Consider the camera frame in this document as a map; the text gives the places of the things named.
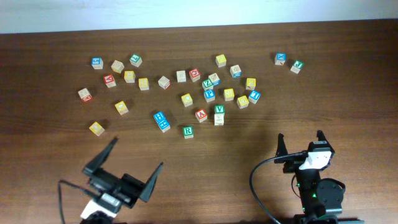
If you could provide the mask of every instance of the white wall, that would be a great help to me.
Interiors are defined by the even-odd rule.
[[[398,18],[398,0],[0,0],[0,33]]]

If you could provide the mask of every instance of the wood grain surface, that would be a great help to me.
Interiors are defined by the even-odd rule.
[[[335,148],[331,166],[321,173],[347,186],[340,217],[367,223],[397,223],[398,216],[398,21],[312,22],[181,29],[106,30],[0,35],[0,221],[60,223],[57,181],[86,186],[84,165],[114,137],[120,138],[104,168],[145,181],[160,162],[164,169],[149,203],[124,208],[128,223],[266,222],[268,217],[249,189],[249,174],[275,154],[283,133],[289,152],[306,150],[323,130]],[[276,52],[288,62],[275,66]],[[133,67],[137,53],[143,63]],[[215,56],[225,54],[218,68]],[[104,60],[94,70],[92,57]],[[122,61],[149,91],[127,84],[111,71]],[[296,75],[294,60],[305,66]],[[241,78],[229,67],[238,64]],[[216,72],[221,85],[206,103],[201,82],[177,83],[177,70],[197,68],[201,80]],[[112,73],[117,86],[107,88]],[[167,90],[157,80],[172,82]],[[256,105],[240,110],[225,102],[222,91],[248,95],[247,77],[257,78],[262,93]],[[83,103],[77,91],[87,88],[93,100]],[[180,97],[190,93],[194,105]],[[124,100],[129,112],[114,104]],[[193,112],[224,104],[224,126],[211,116],[199,123]],[[171,130],[162,133],[153,114],[163,111]],[[100,137],[93,121],[105,128]],[[192,125],[193,139],[182,128]],[[279,218],[302,213],[290,188],[292,175],[282,165],[258,170],[254,187]],[[89,198],[63,188],[67,223],[78,223]]]

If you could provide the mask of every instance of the wire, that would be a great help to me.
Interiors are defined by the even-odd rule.
[[[285,155],[285,156],[277,156],[277,157],[273,157],[270,159],[266,159],[262,162],[260,162],[250,173],[250,178],[249,178],[249,185],[250,185],[250,189],[251,192],[254,196],[254,198],[257,200],[257,202],[259,203],[260,207],[267,213],[267,215],[269,216],[269,218],[271,218],[272,221],[274,221],[277,224],[281,224],[280,221],[278,221],[274,216],[271,215],[271,213],[268,211],[268,209],[262,204],[262,202],[260,201],[259,197],[257,196],[257,194],[254,191],[254,187],[253,187],[253,175],[255,173],[255,171],[262,165],[264,165],[267,162],[270,161],[274,161],[276,159],[283,159],[283,158],[288,158],[288,157],[294,157],[294,156],[302,156],[303,153],[302,152],[298,152],[298,153],[293,153],[293,154],[289,154],[289,155]]]
[[[296,191],[294,190],[294,187],[293,187],[293,181],[294,181],[295,178],[296,178],[296,175],[294,174],[294,175],[293,175],[293,178],[292,178],[292,183],[291,183],[291,185],[292,185],[292,190],[293,190],[294,194],[295,194],[296,196],[298,196],[298,198],[301,198],[301,197],[296,193]]]
[[[84,189],[83,187],[80,187],[78,185],[75,185],[73,183],[70,183],[66,180],[60,180],[58,181],[58,207],[60,210],[60,216],[61,216],[61,222],[62,224],[65,224],[65,218],[63,217],[63,211],[62,211],[62,192],[61,192],[61,184],[65,184],[73,189],[79,189],[81,190],[84,194],[87,194],[90,197],[97,197],[96,193],[93,193],[87,189]]]

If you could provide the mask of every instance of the wooden cube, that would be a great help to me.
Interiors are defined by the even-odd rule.
[[[184,127],[184,128],[182,128],[182,131],[184,133],[185,139],[193,138],[193,127],[192,126]]]
[[[250,101],[251,103],[256,104],[257,101],[259,100],[260,96],[261,96],[261,93],[257,92],[256,90],[253,90],[253,91],[250,93],[250,95],[249,95],[249,101]]]
[[[195,117],[199,121],[199,123],[202,123],[207,120],[207,113],[205,109],[200,109],[195,113]]]
[[[225,107],[224,105],[216,105],[214,111],[216,114],[225,114]]]
[[[205,99],[206,99],[207,103],[210,102],[210,101],[215,100],[216,99],[216,95],[215,95],[214,91],[213,90],[206,90],[205,91]]]
[[[93,57],[91,59],[91,66],[94,69],[103,69],[104,67],[104,62],[102,61],[102,58],[100,57]]]
[[[108,88],[116,86],[116,82],[114,81],[113,75],[105,75],[104,81],[105,81],[105,85]]]
[[[140,64],[142,63],[142,58],[138,54],[133,54],[130,58],[130,63],[135,66],[139,67]]]
[[[256,88],[256,79],[248,78],[246,79],[246,90],[254,90]]]
[[[249,100],[246,96],[241,96],[236,100],[239,109],[247,108],[249,106]]]
[[[239,65],[231,66],[231,68],[229,69],[229,72],[231,73],[232,78],[239,78],[242,76],[242,70],[239,67]]]
[[[136,82],[136,74],[134,71],[124,71],[124,80],[126,83],[135,83]]]
[[[214,125],[215,126],[224,125],[224,115],[223,114],[214,114]]]
[[[210,79],[206,79],[201,83],[201,86],[203,87],[204,90],[212,90],[213,89],[213,83],[210,81]]]
[[[224,67],[226,65],[225,55],[219,55],[216,57],[216,64],[219,68]]]
[[[220,78],[218,78],[217,73],[209,75],[209,79],[213,83],[213,86],[217,86],[220,84]]]
[[[81,100],[83,100],[83,102],[87,102],[93,98],[90,95],[90,92],[87,90],[87,88],[84,88],[77,93],[79,94],[79,96],[80,96]]]
[[[286,62],[285,53],[276,53],[275,55],[275,65],[283,65]]]
[[[303,68],[303,66],[304,66],[303,62],[296,60],[293,64],[292,68],[290,69],[290,71],[292,71],[296,74],[299,74],[299,72]]]
[[[170,86],[170,80],[166,77],[160,78],[159,81],[157,81],[160,87],[162,87],[164,90],[167,89]]]
[[[129,110],[127,109],[126,104],[124,104],[123,101],[120,101],[119,103],[116,103],[114,105],[117,109],[117,111],[119,112],[120,115],[124,115],[125,113],[129,112]]]
[[[193,104],[193,99],[189,93],[181,96],[181,100],[185,107]]]
[[[177,71],[177,82],[186,82],[187,76],[185,75],[185,71]]]
[[[234,94],[234,89],[225,89],[224,90],[224,100],[225,101],[231,101],[234,100],[235,94]]]
[[[170,124],[166,119],[157,123],[157,125],[159,126],[160,130],[162,130],[163,133],[165,133],[167,130],[170,129]]]
[[[114,72],[117,73],[122,73],[123,69],[124,69],[124,65],[123,63],[121,63],[120,61],[115,60],[111,66],[112,70]]]
[[[164,120],[166,120],[166,117],[164,116],[163,112],[158,112],[154,115],[155,121],[156,123],[162,122]]]
[[[94,123],[89,127],[89,129],[90,129],[94,134],[96,134],[97,136],[100,136],[100,135],[105,131],[105,129],[104,129],[100,124],[98,124],[98,122],[94,122]]]
[[[193,82],[196,82],[196,81],[198,81],[199,79],[200,79],[200,72],[199,72],[199,70],[198,69],[194,69],[194,70],[190,70],[189,71],[189,77],[191,77],[191,80],[193,81]]]
[[[148,78],[139,78],[138,86],[140,90],[149,90]]]

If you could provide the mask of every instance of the brown tabletop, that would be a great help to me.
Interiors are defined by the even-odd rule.
[[[269,218],[249,188],[253,167],[275,155],[283,133],[289,152],[306,150],[323,130],[336,154],[321,173],[347,186],[340,217],[368,223],[396,223],[398,216],[398,21],[311,22],[177,29],[106,30],[0,35],[0,220],[1,223],[60,223],[57,181],[86,185],[84,165],[110,140],[119,142],[104,164],[117,175],[146,179],[164,162],[149,203],[123,208],[129,223],[237,223]],[[285,52],[284,66],[274,65]],[[139,68],[129,63],[142,57]],[[215,57],[225,54],[218,68]],[[92,57],[104,61],[94,70]],[[113,60],[149,79],[149,91],[128,84],[111,70]],[[294,60],[305,65],[290,71]],[[241,78],[233,79],[232,65]],[[207,103],[201,81],[177,83],[176,71],[197,68],[201,81],[217,73],[216,100]],[[112,73],[116,86],[103,76]],[[163,90],[161,76],[171,80]],[[262,93],[256,105],[236,104],[248,95],[246,78],[256,78]],[[80,100],[87,88],[93,99]],[[235,100],[225,102],[223,90]],[[180,97],[190,93],[193,106]],[[129,112],[114,106],[123,100]],[[216,104],[226,108],[224,126],[214,126]],[[205,109],[199,123],[194,112]],[[157,127],[163,111],[171,129]],[[95,136],[88,128],[99,122]],[[195,137],[184,139],[182,128]],[[291,188],[292,174],[267,164],[254,187],[279,218],[302,213]],[[67,223],[78,223],[89,198],[63,188]]]

